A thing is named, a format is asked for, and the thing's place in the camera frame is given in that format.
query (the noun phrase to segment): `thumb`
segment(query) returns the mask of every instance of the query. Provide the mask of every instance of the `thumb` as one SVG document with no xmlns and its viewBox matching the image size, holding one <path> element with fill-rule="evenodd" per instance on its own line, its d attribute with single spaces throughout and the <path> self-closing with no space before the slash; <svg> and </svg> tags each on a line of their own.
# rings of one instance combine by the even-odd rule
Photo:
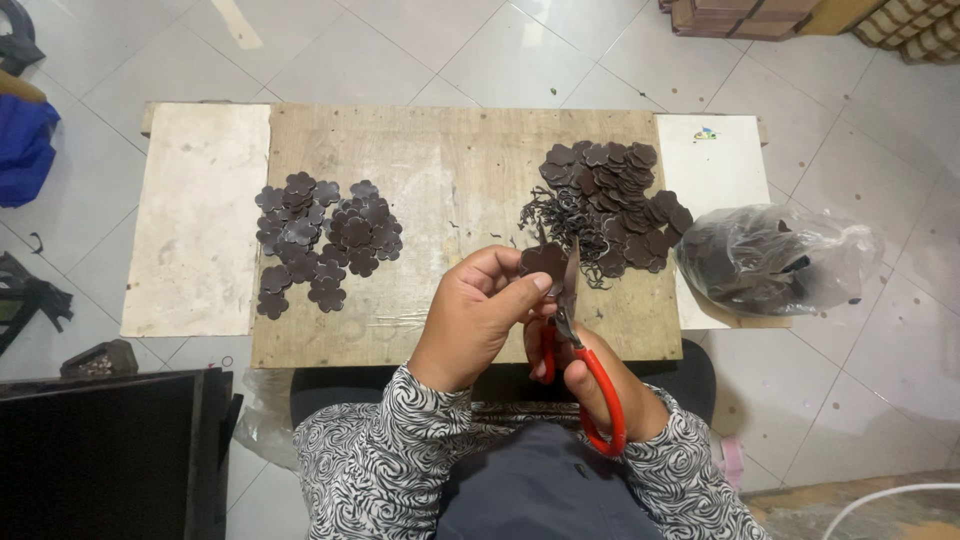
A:
<svg viewBox="0 0 960 540">
<path fill-rule="evenodd" d="M 492 320 L 509 328 L 543 299 L 552 284 L 545 272 L 530 274 L 510 283 L 484 304 Z"/>
<path fill-rule="evenodd" d="M 587 369 L 587 365 L 582 360 L 573 360 L 564 370 L 564 382 L 580 402 L 580 406 L 586 407 L 593 423 L 601 431 L 610 428 L 610 412 L 607 411 L 607 402 L 604 400 L 600 385 Z"/>
</svg>

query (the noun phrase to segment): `scissor blade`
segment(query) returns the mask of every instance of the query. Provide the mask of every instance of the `scissor blade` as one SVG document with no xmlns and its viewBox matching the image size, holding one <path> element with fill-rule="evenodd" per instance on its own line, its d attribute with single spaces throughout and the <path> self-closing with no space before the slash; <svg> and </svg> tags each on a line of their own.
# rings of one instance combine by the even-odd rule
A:
<svg viewBox="0 0 960 540">
<path fill-rule="evenodd" d="M 566 271 L 564 272 L 564 291 L 561 293 L 563 298 L 562 307 L 566 311 L 566 317 L 573 322 L 573 311 L 577 306 L 577 272 L 580 271 L 580 238 L 573 238 L 573 248 L 570 249 L 570 258 L 566 262 Z"/>
</svg>

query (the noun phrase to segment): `hand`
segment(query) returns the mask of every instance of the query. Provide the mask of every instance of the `hand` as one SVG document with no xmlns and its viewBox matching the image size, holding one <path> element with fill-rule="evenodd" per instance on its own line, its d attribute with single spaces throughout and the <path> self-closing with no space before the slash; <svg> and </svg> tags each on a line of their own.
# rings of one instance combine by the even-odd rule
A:
<svg viewBox="0 0 960 540">
<path fill-rule="evenodd" d="M 519 250 L 489 246 L 444 274 L 407 364 L 414 378 L 441 392 L 466 388 L 493 362 L 514 324 L 557 310 L 545 297 L 550 276 L 521 278 L 519 265 Z"/>
<path fill-rule="evenodd" d="M 540 333 L 546 321 L 542 318 L 534 319 L 523 329 L 523 345 L 527 353 L 527 362 L 530 364 L 530 379 L 542 380 L 546 373 L 543 365 Z M 619 356 L 610 348 L 607 341 L 588 330 L 578 322 L 573 323 L 573 330 L 577 332 L 580 341 L 587 349 L 593 350 L 603 365 L 604 371 L 610 377 L 616 395 L 623 406 L 623 415 L 626 419 L 627 440 L 629 442 L 645 442 L 660 434 L 666 427 L 670 414 L 660 398 L 647 387 L 640 379 L 627 368 Z M 557 369 L 564 370 L 564 384 L 576 396 L 580 406 L 586 407 L 598 430 L 610 432 L 610 412 L 604 400 L 600 386 L 587 365 L 576 359 L 573 354 L 573 345 L 557 332 L 557 341 L 554 342 L 554 358 Z"/>
</svg>

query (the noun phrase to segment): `white cable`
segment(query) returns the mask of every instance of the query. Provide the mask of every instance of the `white cable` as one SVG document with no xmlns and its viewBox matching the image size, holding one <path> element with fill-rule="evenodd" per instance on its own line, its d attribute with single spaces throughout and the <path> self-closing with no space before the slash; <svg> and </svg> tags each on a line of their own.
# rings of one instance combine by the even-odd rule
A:
<svg viewBox="0 0 960 540">
<path fill-rule="evenodd" d="M 892 487 L 890 489 L 884 489 L 883 491 L 877 491 L 867 495 L 866 497 L 861 497 L 856 501 L 848 504 L 846 508 L 841 511 L 837 517 L 833 518 L 833 521 L 830 523 L 830 526 L 827 527 L 827 532 L 824 533 L 823 540 L 829 540 L 830 534 L 840 525 L 840 521 L 847 517 L 847 514 L 856 510 L 859 506 L 874 501 L 881 497 L 886 497 L 887 495 L 896 495 L 898 493 L 907 493 L 909 491 L 924 491 L 929 489 L 958 489 L 960 490 L 960 483 L 915 483 L 911 485 L 902 485 L 900 487 Z"/>
</svg>

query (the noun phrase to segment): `patterned sleeve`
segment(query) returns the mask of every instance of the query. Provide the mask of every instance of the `patterned sleeve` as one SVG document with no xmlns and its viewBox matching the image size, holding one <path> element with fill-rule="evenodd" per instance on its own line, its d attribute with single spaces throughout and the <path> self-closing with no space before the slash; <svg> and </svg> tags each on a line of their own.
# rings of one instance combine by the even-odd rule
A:
<svg viewBox="0 0 960 540">
<path fill-rule="evenodd" d="M 650 387 L 666 405 L 666 428 L 642 444 L 628 444 L 631 490 L 667 540 L 769 539 L 710 459 L 707 425 Z"/>
<path fill-rule="evenodd" d="M 420 539 L 436 529 L 443 483 L 468 450 L 458 435 L 470 427 L 470 390 L 437 392 L 414 379 L 404 364 L 384 388 L 383 401 L 371 406 L 369 415 L 346 422 L 347 432 L 312 430 L 301 436 L 327 450 L 341 446 L 338 462 L 304 467 L 301 483 L 313 522 L 308 538 Z M 350 411 L 328 407 L 311 425 L 336 430 L 346 420 L 337 415 Z M 310 454 L 321 454 L 319 449 Z"/>
</svg>

